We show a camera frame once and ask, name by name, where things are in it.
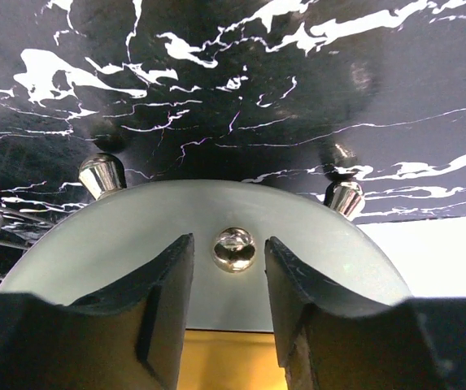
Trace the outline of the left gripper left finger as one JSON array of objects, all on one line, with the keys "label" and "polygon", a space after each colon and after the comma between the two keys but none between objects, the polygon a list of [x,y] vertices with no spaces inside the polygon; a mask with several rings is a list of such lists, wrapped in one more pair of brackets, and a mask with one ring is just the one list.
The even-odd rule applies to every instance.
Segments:
[{"label": "left gripper left finger", "polygon": [[0,389],[174,389],[194,238],[76,299],[0,293]]}]

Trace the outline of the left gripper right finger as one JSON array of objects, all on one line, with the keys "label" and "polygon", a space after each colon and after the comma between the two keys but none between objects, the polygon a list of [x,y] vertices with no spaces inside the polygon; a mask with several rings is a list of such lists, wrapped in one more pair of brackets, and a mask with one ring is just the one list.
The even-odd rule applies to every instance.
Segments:
[{"label": "left gripper right finger", "polygon": [[290,389],[466,389],[466,297],[384,305],[265,244],[277,351]]}]

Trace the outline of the grey drawer metal knob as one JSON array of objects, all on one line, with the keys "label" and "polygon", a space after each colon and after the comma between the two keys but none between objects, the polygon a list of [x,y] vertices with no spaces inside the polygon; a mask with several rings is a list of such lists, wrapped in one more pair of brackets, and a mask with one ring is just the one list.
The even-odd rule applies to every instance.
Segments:
[{"label": "grey drawer metal knob", "polygon": [[253,236],[241,227],[228,227],[215,239],[212,247],[214,263],[228,273],[239,273],[255,262],[256,244]]}]

